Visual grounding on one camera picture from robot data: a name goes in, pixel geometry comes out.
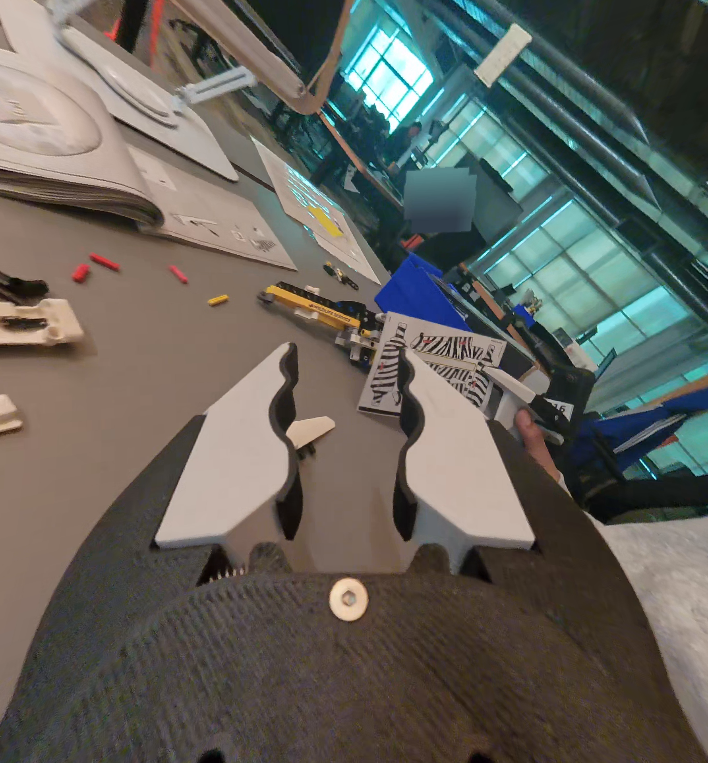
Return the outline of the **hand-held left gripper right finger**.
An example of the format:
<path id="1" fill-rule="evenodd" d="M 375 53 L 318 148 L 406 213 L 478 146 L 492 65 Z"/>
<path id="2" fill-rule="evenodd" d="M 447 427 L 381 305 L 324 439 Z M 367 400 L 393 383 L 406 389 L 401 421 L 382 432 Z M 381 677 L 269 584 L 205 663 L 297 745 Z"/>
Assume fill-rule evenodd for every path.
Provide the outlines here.
<path id="1" fill-rule="evenodd" d="M 481 547 L 529 551 L 535 534 L 482 412 L 402 349 L 393 519 L 400 537 L 439 546 L 452 574 Z"/>

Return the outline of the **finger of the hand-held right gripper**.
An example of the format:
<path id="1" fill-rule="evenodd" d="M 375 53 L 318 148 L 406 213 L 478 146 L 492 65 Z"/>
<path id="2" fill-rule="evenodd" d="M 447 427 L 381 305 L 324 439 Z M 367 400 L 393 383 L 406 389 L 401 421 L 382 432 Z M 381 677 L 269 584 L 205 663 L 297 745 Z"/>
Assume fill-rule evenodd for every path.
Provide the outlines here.
<path id="1" fill-rule="evenodd" d="M 484 374 L 503 389 L 503 393 L 516 398 L 520 405 L 530 405 L 538 394 L 510 374 L 493 366 L 482 366 Z"/>
<path id="2" fill-rule="evenodd" d="M 530 404 L 536 397 L 536 393 L 528 392 L 520 397 L 516 392 L 504 390 L 501 400 L 493 415 L 493 420 L 502 425 L 506 430 L 515 429 L 515 417 L 520 410 L 529 410 Z"/>

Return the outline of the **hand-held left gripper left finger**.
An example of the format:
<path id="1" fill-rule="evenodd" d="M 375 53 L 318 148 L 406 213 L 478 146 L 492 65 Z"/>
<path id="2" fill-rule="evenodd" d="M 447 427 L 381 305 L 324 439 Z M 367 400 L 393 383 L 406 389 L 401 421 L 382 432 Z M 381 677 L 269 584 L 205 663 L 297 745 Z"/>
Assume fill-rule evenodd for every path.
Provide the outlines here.
<path id="1" fill-rule="evenodd" d="M 224 541 L 239 528 L 292 541 L 303 516 L 296 419 L 298 348 L 282 343 L 211 405 L 155 536 L 159 548 Z"/>

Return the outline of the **zebra sticker sheet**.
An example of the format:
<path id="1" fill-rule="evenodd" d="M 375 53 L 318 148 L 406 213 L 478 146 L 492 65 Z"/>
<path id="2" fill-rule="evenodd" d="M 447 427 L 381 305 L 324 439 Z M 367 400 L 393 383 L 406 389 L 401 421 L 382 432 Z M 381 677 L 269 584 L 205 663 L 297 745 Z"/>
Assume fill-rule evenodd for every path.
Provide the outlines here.
<path id="1" fill-rule="evenodd" d="M 398 387 L 399 355 L 411 349 L 480 411 L 492 398 L 487 366 L 500 368 L 507 342 L 437 323 L 388 312 L 357 410 L 398 416 L 402 394 Z"/>

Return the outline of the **white lego wing panel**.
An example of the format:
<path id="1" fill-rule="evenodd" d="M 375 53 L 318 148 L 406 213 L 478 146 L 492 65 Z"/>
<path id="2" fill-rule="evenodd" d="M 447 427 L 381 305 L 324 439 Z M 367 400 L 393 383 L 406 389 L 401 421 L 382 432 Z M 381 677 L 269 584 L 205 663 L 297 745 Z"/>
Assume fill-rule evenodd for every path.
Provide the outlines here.
<path id="1" fill-rule="evenodd" d="M 316 453 L 315 443 L 335 428 L 336 424 L 329 416 L 319 416 L 294 421 L 287 430 L 299 460 L 305 460 Z"/>

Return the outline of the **person's right forearm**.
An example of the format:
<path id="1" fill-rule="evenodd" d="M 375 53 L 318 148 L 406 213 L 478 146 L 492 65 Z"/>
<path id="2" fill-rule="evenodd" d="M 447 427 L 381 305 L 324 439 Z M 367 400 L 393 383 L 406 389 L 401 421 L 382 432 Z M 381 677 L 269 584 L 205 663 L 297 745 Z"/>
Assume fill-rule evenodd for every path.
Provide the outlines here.
<path id="1" fill-rule="evenodd" d="M 629 579 L 676 698 L 708 755 L 708 517 L 591 522 Z"/>

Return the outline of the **yellow lego plane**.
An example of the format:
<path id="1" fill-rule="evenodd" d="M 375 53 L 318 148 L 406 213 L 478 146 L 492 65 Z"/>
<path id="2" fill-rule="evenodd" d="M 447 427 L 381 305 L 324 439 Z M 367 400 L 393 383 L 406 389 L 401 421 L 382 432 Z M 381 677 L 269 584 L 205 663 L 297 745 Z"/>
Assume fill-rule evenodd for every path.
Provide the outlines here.
<path id="1" fill-rule="evenodd" d="M 257 294 L 265 305 L 280 305 L 298 318 L 318 322 L 334 330 L 334 343 L 348 353 L 350 363 L 369 370 L 383 335 L 386 314 L 369 310 L 355 300 L 330 300 L 317 291 L 300 289 L 284 281 Z"/>

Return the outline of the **pile of lego pieces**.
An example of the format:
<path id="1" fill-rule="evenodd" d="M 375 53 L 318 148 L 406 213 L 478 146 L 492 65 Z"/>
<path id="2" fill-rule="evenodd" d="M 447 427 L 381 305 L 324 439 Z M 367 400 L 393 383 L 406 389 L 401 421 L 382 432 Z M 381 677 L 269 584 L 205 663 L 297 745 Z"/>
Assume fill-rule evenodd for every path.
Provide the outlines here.
<path id="1" fill-rule="evenodd" d="M 0 271 L 0 348 L 73 345 L 85 333 L 68 300 L 52 298 L 45 281 L 16 279 Z M 19 431 L 21 412 L 0 394 L 0 436 Z"/>

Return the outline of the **wooden board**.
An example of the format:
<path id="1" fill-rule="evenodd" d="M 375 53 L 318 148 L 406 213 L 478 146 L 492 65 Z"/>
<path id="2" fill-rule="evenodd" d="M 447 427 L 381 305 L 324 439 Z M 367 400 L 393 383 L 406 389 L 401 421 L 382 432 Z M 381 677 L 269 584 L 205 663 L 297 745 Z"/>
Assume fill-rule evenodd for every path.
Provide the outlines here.
<path id="1" fill-rule="evenodd" d="M 708 375 L 703 376 L 702 378 L 699 378 L 693 382 L 690 382 L 682 387 L 679 387 L 676 390 L 673 390 L 671 392 L 668 392 L 667 394 L 657 397 L 654 400 L 652 400 L 650 403 L 633 408 L 632 410 L 628 411 L 629 413 L 639 413 L 642 411 L 650 410 L 653 407 L 656 407 L 658 405 L 661 405 L 665 402 L 671 401 L 673 399 L 683 397 L 685 395 L 690 395 L 692 393 L 697 393 L 702 390 L 708 390 Z"/>

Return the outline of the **blue flat panel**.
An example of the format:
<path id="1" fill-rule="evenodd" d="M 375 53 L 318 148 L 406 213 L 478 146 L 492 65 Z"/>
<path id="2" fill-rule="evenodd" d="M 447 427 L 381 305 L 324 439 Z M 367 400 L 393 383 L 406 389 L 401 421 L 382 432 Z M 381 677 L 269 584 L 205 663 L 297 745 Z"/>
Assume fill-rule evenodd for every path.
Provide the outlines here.
<path id="1" fill-rule="evenodd" d="M 569 455 L 574 466 L 601 461 L 625 471 L 666 442 L 690 419 L 708 413 L 708 388 L 662 403 L 584 419 Z"/>

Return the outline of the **blue storage bin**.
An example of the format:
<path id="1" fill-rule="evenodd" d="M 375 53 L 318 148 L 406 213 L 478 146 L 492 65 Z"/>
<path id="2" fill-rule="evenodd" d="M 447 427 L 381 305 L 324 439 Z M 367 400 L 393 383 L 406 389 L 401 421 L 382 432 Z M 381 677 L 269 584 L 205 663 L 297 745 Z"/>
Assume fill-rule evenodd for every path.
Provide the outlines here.
<path id="1" fill-rule="evenodd" d="M 478 307 L 454 284 L 444 281 L 435 267 L 415 254 L 407 256 L 375 296 L 375 302 L 383 313 L 403 314 L 443 327 L 512 342 L 531 365 L 546 371 L 522 340 L 501 328 L 500 320 L 486 305 Z"/>

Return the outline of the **yellow sticky note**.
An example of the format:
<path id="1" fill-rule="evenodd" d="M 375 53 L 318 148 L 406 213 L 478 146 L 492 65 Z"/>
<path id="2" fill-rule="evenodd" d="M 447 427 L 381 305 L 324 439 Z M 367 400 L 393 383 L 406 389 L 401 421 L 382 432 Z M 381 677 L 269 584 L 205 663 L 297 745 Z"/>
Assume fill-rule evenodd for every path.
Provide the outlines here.
<path id="1" fill-rule="evenodd" d="M 326 231 L 330 238 L 343 237 L 344 233 L 334 218 L 330 217 L 328 210 L 316 205 L 308 206 L 308 213 L 317 221 L 319 226 Z"/>

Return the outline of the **white paper sheet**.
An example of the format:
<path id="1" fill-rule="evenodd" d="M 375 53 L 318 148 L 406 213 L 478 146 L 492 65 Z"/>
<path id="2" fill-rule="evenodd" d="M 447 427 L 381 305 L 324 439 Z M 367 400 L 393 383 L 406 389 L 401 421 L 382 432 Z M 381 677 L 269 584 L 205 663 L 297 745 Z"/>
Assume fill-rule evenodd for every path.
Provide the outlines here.
<path id="1" fill-rule="evenodd" d="M 346 213 L 269 148 L 255 138 L 251 140 L 273 184 L 284 213 L 301 224 L 317 247 L 329 257 L 350 271 L 358 273 L 361 278 L 380 286 L 381 280 L 357 240 L 353 225 Z M 327 236 L 326 231 L 308 213 L 309 205 L 326 208 L 330 217 L 334 218 L 341 227 L 344 236 L 337 238 Z"/>

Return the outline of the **white ceiling light fixture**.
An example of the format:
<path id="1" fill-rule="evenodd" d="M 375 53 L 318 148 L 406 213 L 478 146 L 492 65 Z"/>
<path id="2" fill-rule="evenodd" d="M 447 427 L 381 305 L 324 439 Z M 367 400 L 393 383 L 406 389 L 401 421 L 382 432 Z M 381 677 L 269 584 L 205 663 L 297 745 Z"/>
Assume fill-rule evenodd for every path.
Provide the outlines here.
<path id="1" fill-rule="evenodd" d="M 532 35 L 519 24 L 511 24 L 502 38 L 493 45 L 474 74 L 488 89 L 502 76 L 511 63 L 531 43 Z"/>

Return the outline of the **open instruction booklet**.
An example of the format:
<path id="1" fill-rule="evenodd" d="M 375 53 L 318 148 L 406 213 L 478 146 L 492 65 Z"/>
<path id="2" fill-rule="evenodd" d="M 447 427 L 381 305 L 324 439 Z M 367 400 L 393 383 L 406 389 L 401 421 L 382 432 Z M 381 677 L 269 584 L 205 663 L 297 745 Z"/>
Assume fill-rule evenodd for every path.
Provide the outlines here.
<path id="1" fill-rule="evenodd" d="M 87 85 L 2 49 L 0 196 L 108 213 L 144 234 L 297 270 L 251 201 L 126 143 Z"/>

